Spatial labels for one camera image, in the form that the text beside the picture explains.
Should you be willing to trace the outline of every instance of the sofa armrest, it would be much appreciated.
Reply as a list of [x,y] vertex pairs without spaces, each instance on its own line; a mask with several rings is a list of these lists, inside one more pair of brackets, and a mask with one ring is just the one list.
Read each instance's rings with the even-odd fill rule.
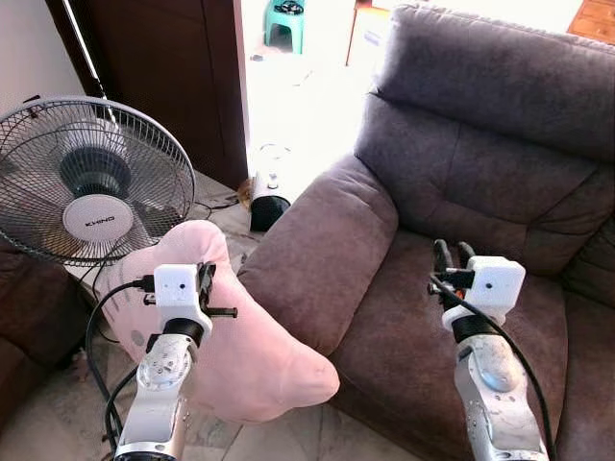
[[398,227],[384,187],[354,157],[318,177],[239,271],[248,292],[301,342],[333,352]]
[[48,373],[15,344],[0,336],[0,433],[12,413]]
[[83,337],[88,306],[59,264],[0,242],[0,336],[37,365],[53,367]]

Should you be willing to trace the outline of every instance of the fan motor housing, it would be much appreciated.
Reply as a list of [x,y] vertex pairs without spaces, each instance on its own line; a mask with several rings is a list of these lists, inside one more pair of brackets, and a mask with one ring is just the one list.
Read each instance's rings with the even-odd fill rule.
[[90,194],[75,199],[64,209],[62,220],[75,238],[105,242],[124,236],[133,226],[133,212],[120,199]]
[[125,199],[131,184],[126,162],[99,147],[82,147],[68,153],[61,161],[60,177],[75,198],[106,194]]

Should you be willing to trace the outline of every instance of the sofa backrest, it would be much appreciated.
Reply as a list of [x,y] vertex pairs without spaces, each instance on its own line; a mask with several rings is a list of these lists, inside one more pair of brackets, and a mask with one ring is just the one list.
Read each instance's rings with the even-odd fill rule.
[[615,48],[401,7],[356,156],[402,226],[559,274],[613,213]]

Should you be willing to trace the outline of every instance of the white wall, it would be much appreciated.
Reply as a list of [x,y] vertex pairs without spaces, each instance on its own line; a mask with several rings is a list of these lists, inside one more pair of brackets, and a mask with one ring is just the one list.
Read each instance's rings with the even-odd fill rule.
[[0,113],[36,94],[84,94],[44,0],[0,0]]

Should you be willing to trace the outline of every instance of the brown door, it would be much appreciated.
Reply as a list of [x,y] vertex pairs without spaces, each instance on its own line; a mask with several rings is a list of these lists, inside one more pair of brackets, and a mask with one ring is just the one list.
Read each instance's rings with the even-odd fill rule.
[[[47,0],[54,16],[61,2]],[[248,173],[233,0],[70,3],[108,97],[158,120],[195,169],[237,188]]]

